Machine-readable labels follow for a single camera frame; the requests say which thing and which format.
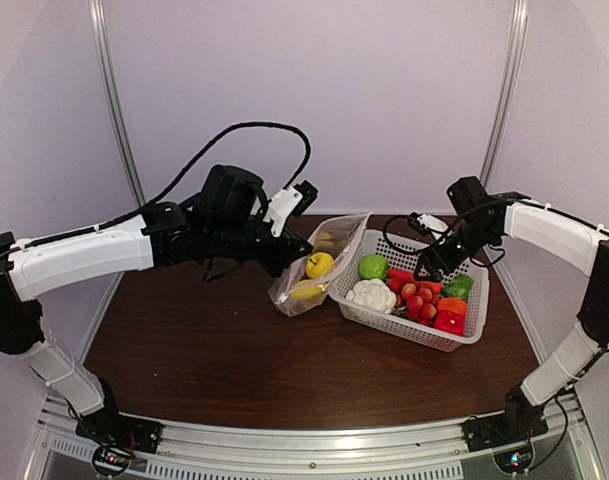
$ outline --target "robotic arm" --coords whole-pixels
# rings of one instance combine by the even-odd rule
[[[540,247],[590,278],[571,333],[550,357],[506,396],[505,412],[463,424],[469,450],[494,448],[547,431],[544,405],[577,382],[606,352],[609,344],[609,230],[593,226],[510,192],[489,195],[475,177],[461,178],[447,191],[457,228],[441,224],[442,234],[421,253],[416,274],[440,280],[485,245],[498,246],[506,235]],[[411,214],[417,230],[435,231],[440,221]]]
[[[151,205],[110,228],[94,226],[81,235],[37,240],[0,235],[0,352],[23,360],[66,399],[79,434],[118,448],[131,445],[134,437],[138,450],[155,452],[160,425],[119,414],[109,385],[42,330],[37,298],[101,275],[186,261],[208,262],[210,271],[214,258],[239,265],[254,260],[279,276],[312,251],[285,222],[304,212],[317,190],[303,182],[268,201],[262,184],[246,170],[217,165],[200,193],[179,205]],[[252,214],[257,200],[259,210]]]

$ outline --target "apple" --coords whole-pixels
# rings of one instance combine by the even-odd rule
[[[400,295],[402,295],[402,298],[404,300],[408,300],[409,298],[414,297],[416,293],[417,293],[417,287],[415,286],[415,284],[407,283],[406,285],[404,285],[402,287],[402,291],[400,292]]]
[[[420,310],[422,310],[422,306],[424,306],[424,300],[417,295],[414,295],[406,300],[406,308],[409,313],[418,313]]]
[[[330,272],[335,266],[335,260],[326,252],[317,252],[311,255],[306,263],[306,276],[320,278]]]
[[[432,303],[425,303],[420,310],[420,318],[430,320],[437,315],[437,308]]]
[[[431,300],[433,300],[433,292],[426,287],[420,287],[417,291],[417,296],[427,303],[430,303]]]
[[[390,282],[388,282],[388,288],[390,288],[392,292],[400,293],[405,284],[406,282],[401,278],[391,278]]]

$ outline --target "perforated basket side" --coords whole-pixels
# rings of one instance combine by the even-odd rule
[[[390,238],[396,246],[406,250],[418,250],[426,247],[426,244],[396,235],[391,235]],[[488,272],[486,269],[476,267],[467,261],[444,279],[444,282],[447,283],[457,275],[469,275],[475,282],[469,294],[468,315],[464,328],[465,336],[460,337],[424,327],[403,318],[377,312],[346,300],[346,293],[360,280],[359,264],[361,259],[371,254],[386,257],[390,267],[399,270],[414,271],[417,264],[417,256],[397,252],[384,241],[381,232],[367,230],[351,264],[331,285],[329,290],[331,298],[339,303],[342,314],[346,318],[446,352],[453,351],[462,344],[475,343],[480,339],[486,323],[488,303]]]

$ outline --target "green vegetable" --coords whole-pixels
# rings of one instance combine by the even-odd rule
[[[386,280],[388,260],[381,255],[367,255],[360,261],[360,277],[364,280]]]
[[[444,286],[442,295],[450,298],[461,298],[468,303],[468,294],[473,288],[473,279],[468,275],[458,275],[451,283]]]

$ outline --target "brown wooden table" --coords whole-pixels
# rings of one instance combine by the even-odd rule
[[[308,235],[320,218],[291,224]],[[502,409],[537,366],[493,271],[482,339],[452,353],[345,320],[330,298],[285,317],[258,265],[212,284],[202,272],[125,275],[86,361],[122,411],[234,427],[400,425]]]

